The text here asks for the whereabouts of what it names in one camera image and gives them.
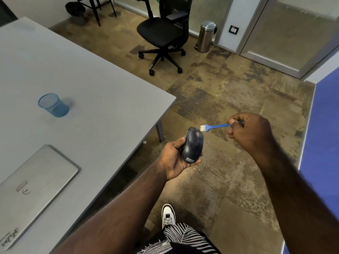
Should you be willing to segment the person's left hand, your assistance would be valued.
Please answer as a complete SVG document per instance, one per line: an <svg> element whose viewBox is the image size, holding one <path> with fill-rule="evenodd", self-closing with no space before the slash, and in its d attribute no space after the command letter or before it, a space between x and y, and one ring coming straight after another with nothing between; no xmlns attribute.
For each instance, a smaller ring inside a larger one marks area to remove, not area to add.
<svg viewBox="0 0 339 254"><path fill-rule="evenodd" d="M181 158L180 151L171 151L169 146L169 143L164 146L160 156L155 162L157 166L165 172L167 181L179 176L186 168L198 165L202 162L201 157L204 155L203 152L201 153L201 157L197 160L197 162L193 164L187 164Z"/></svg>

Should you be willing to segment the person's right hand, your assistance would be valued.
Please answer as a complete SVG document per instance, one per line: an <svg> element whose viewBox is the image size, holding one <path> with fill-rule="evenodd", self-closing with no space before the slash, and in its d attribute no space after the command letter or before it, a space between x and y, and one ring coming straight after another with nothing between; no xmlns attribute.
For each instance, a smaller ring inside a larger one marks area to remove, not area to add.
<svg viewBox="0 0 339 254"><path fill-rule="evenodd" d="M268 119L249 112L240 112L229 119L240 119L242 121L242 127L230 127L227 133L251 157L268 155L277 148L278 145Z"/></svg>

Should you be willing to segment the black computer mouse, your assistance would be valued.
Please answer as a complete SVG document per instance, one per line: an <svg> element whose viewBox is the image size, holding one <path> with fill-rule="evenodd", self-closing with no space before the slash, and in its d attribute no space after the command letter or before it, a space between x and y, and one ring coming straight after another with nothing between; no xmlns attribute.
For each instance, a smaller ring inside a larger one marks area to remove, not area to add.
<svg viewBox="0 0 339 254"><path fill-rule="evenodd" d="M201 157L204 135L199 129L190 127L185 138L186 140L181 147L180 156L187 164L193 164Z"/></svg>

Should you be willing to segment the blue cleaning brush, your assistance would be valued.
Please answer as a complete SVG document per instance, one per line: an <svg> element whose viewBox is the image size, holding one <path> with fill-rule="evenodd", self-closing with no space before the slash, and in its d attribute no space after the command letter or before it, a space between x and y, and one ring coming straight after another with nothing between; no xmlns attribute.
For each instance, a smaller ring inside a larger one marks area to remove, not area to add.
<svg viewBox="0 0 339 254"><path fill-rule="evenodd" d="M219 124L219 125L212 125L212 126L208 125L208 124L204 124L204 125L200 126L199 131L200 132L208 132L211 129L224 128L224 127L230 127L230 126L231 126L231 124L229 124L229 123Z"/></svg>

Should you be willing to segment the person's right forearm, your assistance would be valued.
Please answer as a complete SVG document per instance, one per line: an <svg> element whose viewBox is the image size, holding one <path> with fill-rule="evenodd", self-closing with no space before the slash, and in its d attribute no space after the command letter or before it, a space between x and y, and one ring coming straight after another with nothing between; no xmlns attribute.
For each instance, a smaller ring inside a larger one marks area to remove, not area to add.
<svg viewBox="0 0 339 254"><path fill-rule="evenodd" d="M251 153L264 177L290 254L339 254L339 221L273 144Z"/></svg>

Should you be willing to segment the grey table leg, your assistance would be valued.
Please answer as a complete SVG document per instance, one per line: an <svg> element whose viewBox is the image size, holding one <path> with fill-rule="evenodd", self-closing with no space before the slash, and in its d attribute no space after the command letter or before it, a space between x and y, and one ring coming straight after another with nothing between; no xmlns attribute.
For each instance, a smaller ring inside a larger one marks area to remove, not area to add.
<svg viewBox="0 0 339 254"><path fill-rule="evenodd" d="M163 131L163 125L162 125L162 121L161 119L158 121L158 123L155 125L158 137L159 137L159 141L163 142L165 140L165 136L164 136L164 131Z"/></svg>

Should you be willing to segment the white and black sneaker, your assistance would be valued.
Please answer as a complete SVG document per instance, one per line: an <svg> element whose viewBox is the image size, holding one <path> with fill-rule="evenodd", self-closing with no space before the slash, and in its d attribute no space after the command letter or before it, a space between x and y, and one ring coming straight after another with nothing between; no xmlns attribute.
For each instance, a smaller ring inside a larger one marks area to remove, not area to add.
<svg viewBox="0 0 339 254"><path fill-rule="evenodd" d="M164 204L161 211L162 229L176 225L176 214L171 204Z"/></svg>

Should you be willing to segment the steel pedal bin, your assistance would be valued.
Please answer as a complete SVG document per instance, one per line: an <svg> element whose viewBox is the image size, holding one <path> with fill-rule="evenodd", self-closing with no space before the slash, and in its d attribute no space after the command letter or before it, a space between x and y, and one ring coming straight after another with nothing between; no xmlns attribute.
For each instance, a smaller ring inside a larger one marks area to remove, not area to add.
<svg viewBox="0 0 339 254"><path fill-rule="evenodd" d="M198 42L195 49L198 52L208 52L212 44L212 39L218 30L218 26L212 21L203 21L200 27Z"/></svg>

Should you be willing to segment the zebra print shorts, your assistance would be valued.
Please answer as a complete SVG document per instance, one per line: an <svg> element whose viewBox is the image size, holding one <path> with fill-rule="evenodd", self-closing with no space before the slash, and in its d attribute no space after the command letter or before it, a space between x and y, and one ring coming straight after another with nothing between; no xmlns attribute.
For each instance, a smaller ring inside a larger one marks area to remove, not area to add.
<svg viewBox="0 0 339 254"><path fill-rule="evenodd" d="M222 254L200 231L186 223L165 226L133 254Z"/></svg>

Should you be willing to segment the glass door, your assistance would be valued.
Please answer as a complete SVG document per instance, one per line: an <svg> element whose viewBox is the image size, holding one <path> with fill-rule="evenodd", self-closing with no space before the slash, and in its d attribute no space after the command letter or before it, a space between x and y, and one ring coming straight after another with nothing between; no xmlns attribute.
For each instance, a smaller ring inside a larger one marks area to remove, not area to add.
<svg viewBox="0 0 339 254"><path fill-rule="evenodd" d="M301 79L339 46L339 0L264 0L240 55Z"/></svg>

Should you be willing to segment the black office chair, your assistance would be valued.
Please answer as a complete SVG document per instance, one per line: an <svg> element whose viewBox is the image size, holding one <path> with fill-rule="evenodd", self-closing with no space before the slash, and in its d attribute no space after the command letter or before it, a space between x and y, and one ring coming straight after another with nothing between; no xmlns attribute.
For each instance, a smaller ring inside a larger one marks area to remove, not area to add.
<svg viewBox="0 0 339 254"><path fill-rule="evenodd" d="M189 14L193 0L159 0L159 17L155 17L150 7L150 0L146 4L149 18L137 26L138 34L146 42L157 49L138 51L138 57L144 59L144 54L157 54L149 68L149 75L154 76L153 68L156 63L169 60L177 67L178 74L183 73L180 65L170 56L170 53L180 52L186 55L183 46L189 39Z"/></svg>

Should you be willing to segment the blue mesh pen cup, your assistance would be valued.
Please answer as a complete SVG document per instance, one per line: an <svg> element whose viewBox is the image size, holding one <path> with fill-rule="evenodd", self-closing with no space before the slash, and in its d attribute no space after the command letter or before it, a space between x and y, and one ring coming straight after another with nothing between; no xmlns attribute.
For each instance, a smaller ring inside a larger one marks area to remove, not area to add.
<svg viewBox="0 0 339 254"><path fill-rule="evenodd" d="M56 118L64 117L70 111L69 106L54 93L48 93L40 97L38 106Z"/></svg>

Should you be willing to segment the silver laptop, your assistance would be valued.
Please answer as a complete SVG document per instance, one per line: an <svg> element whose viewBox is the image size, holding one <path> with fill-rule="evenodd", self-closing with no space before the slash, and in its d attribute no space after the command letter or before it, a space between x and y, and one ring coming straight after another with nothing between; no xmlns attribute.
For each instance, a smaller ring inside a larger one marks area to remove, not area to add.
<svg viewBox="0 0 339 254"><path fill-rule="evenodd" d="M51 145L43 145L0 184L0 248L15 245L78 174L79 167Z"/></svg>

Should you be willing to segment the black stool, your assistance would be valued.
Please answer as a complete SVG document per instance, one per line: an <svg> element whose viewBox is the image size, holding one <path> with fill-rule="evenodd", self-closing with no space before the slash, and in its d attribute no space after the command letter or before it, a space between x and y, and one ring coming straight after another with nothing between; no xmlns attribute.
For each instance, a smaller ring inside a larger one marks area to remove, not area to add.
<svg viewBox="0 0 339 254"><path fill-rule="evenodd" d="M117 14L116 14L116 10L114 8L114 5L113 5L113 1L112 0L106 0L106 2L104 3L101 3L100 0L88 0L89 1L89 5L88 4L85 4L83 3L84 0L77 0L78 3L82 4L83 6L89 8L92 10L94 16L95 16L95 19L98 23L98 25L101 27L101 24L100 24L100 19L99 19L99 15L98 15L98 12L97 12L97 9L100 9L102 11L102 6L103 5L106 5L108 3L110 3L110 5L112 6L112 9L113 9L113 14L115 17L117 17Z"/></svg>

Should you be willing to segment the black bin with bag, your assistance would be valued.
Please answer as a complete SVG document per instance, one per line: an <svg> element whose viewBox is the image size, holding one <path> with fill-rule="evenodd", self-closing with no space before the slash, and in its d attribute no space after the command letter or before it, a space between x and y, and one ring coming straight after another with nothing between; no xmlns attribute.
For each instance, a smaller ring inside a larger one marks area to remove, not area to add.
<svg viewBox="0 0 339 254"><path fill-rule="evenodd" d="M87 21L84 16L86 9L80 2L68 2L65 4L65 8L75 25L84 26L86 24Z"/></svg>

